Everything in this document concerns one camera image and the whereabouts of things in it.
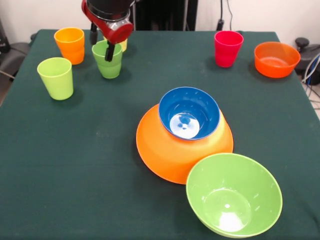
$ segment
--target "cable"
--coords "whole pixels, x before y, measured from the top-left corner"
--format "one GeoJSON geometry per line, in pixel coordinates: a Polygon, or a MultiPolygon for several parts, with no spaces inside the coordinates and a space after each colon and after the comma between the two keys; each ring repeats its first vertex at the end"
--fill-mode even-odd
{"type": "MultiPolygon", "coordinates": [[[[311,71],[315,68],[315,63],[316,63],[315,61],[312,63],[311,71]]],[[[308,86],[310,85],[310,81],[311,81],[311,76],[308,78],[308,82],[306,84],[305,92],[307,92],[308,86]]],[[[308,94],[308,99],[310,98],[310,95],[312,93],[312,86],[310,86],[309,88],[310,88],[310,92],[308,94]]]]}
{"type": "Polygon", "coordinates": [[[317,108],[320,108],[320,106],[318,105],[318,103],[316,103],[316,102],[311,102],[311,103],[314,104],[317,108]]]}
{"type": "Polygon", "coordinates": [[[311,88],[311,91],[315,94],[315,95],[317,95],[317,97],[320,99],[320,94],[319,93],[317,93],[315,90],[313,90],[312,88],[311,88]]]}
{"type": "Polygon", "coordinates": [[[307,79],[315,72],[315,70],[317,69],[319,63],[320,63],[320,52],[309,62],[308,66],[306,67],[305,73],[304,73],[304,77],[301,80],[303,83],[305,83],[307,81],[307,79]],[[314,63],[314,61],[316,61],[315,65],[314,65],[314,68],[308,74],[308,71],[309,71],[311,65],[314,63]]]}
{"type": "Polygon", "coordinates": [[[226,0],[226,3],[228,4],[229,13],[231,15],[231,18],[230,18],[230,31],[232,31],[232,19],[234,18],[234,15],[232,14],[232,11],[230,9],[229,0],[226,0]]]}
{"type": "Polygon", "coordinates": [[[18,48],[15,48],[15,47],[10,47],[11,49],[13,49],[13,50],[16,50],[16,51],[18,51],[18,52],[20,52],[20,53],[22,53],[22,54],[24,54],[24,55],[27,55],[28,53],[26,53],[26,52],[24,52],[24,51],[22,51],[22,50],[20,50],[20,49],[18,49],[18,48]]]}
{"type": "Polygon", "coordinates": [[[11,79],[15,79],[14,76],[12,76],[12,75],[10,75],[9,73],[6,73],[6,72],[4,72],[4,71],[1,71],[1,70],[0,70],[0,74],[6,75],[7,77],[9,77],[9,78],[11,78],[11,79]]]}
{"type": "Polygon", "coordinates": [[[305,90],[304,90],[305,94],[307,94],[308,88],[309,88],[308,83],[305,83],[305,90]]]}
{"type": "Polygon", "coordinates": [[[220,0],[220,10],[221,10],[221,13],[220,13],[220,20],[222,20],[222,17],[223,17],[223,15],[224,15],[224,7],[223,7],[222,0],[220,0]]]}

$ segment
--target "table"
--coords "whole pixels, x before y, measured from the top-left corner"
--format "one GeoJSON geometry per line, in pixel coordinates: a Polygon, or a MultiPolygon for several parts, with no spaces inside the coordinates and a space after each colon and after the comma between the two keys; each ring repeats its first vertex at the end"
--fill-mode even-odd
{"type": "Polygon", "coordinates": [[[254,67],[273,32],[243,32],[234,66],[214,63],[214,32],[134,32],[118,78],[103,79],[86,36],[74,94],[52,100],[36,68],[60,56],[41,30],[0,108],[1,240],[215,240],[185,186],[153,174],[137,152],[144,113],[180,86],[217,101],[234,152],[263,164],[283,194],[278,222],[258,240],[320,235],[320,123],[293,73],[272,80],[254,67]]]}

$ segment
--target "green cup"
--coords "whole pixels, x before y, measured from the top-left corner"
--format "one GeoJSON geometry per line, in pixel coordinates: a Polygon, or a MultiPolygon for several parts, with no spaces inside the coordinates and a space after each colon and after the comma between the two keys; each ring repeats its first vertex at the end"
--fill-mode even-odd
{"type": "Polygon", "coordinates": [[[72,64],[63,57],[52,57],[42,61],[37,71],[51,98],[65,100],[74,93],[72,64]]]}
{"type": "Polygon", "coordinates": [[[102,76],[106,79],[114,79],[120,74],[122,48],[120,44],[115,45],[112,61],[109,62],[105,60],[107,47],[107,41],[98,41],[92,46],[92,53],[102,76]]]}

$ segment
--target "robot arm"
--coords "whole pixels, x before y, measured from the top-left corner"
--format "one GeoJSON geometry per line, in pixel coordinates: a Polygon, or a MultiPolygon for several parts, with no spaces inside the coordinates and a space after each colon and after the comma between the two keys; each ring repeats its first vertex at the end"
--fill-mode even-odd
{"type": "Polygon", "coordinates": [[[82,11],[91,21],[90,42],[97,42],[97,28],[108,41],[105,60],[112,61],[115,44],[126,40],[133,30],[129,21],[133,0],[82,0],[82,11]]]}

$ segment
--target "blue bowl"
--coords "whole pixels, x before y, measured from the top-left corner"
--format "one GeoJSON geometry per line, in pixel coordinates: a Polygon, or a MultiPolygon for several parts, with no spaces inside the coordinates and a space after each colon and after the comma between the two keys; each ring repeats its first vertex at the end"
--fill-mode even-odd
{"type": "Polygon", "coordinates": [[[212,134],[220,121],[216,101],[195,87],[178,87],[160,100],[159,116],[163,126],[185,140],[199,140],[212,134]]]}

